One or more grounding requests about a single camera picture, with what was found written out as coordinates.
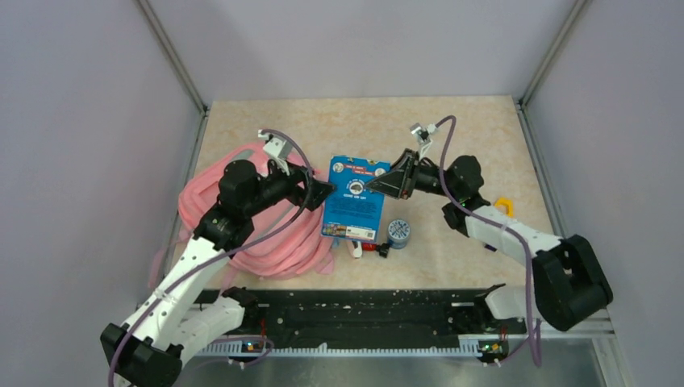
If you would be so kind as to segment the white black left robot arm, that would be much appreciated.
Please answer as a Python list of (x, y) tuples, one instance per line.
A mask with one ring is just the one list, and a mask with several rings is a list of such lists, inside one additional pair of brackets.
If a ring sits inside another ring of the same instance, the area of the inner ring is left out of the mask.
[(227, 164), (216, 203), (201, 217), (184, 252), (149, 298), (123, 323), (109, 324), (100, 341), (109, 386), (171, 386), (187, 362), (229, 331), (249, 333), (258, 324), (253, 297), (229, 289), (205, 310), (187, 318), (207, 282), (248, 241), (256, 215), (284, 200), (304, 210), (319, 208), (336, 187), (313, 176), (310, 165), (274, 161), (261, 176), (249, 160)]

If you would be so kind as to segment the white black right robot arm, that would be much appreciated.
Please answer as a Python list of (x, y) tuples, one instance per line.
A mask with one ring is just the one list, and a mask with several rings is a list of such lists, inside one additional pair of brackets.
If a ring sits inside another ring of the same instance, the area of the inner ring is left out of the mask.
[(405, 150), (388, 172), (366, 188), (407, 200), (415, 191), (448, 198), (442, 214), (448, 226), (525, 267), (522, 287), (495, 285), (473, 310), (475, 326), (494, 332), (505, 320), (537, 319), (568, 331), (614, 300), (612, 288), (588, 239), (562, 238), (533, 229), (503, 214), (479, 193), (484, 184), (475, 156), (459, 156), (446, 169), (416, 151)]

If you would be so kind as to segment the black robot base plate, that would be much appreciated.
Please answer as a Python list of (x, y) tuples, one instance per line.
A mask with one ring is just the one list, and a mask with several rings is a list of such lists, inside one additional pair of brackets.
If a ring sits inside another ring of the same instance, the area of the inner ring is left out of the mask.
[(172, 328), (169, 348), (195, 356), (476, 357), (502, 360), (525, 339), (497, 320), (483, 289), (204, 290)]

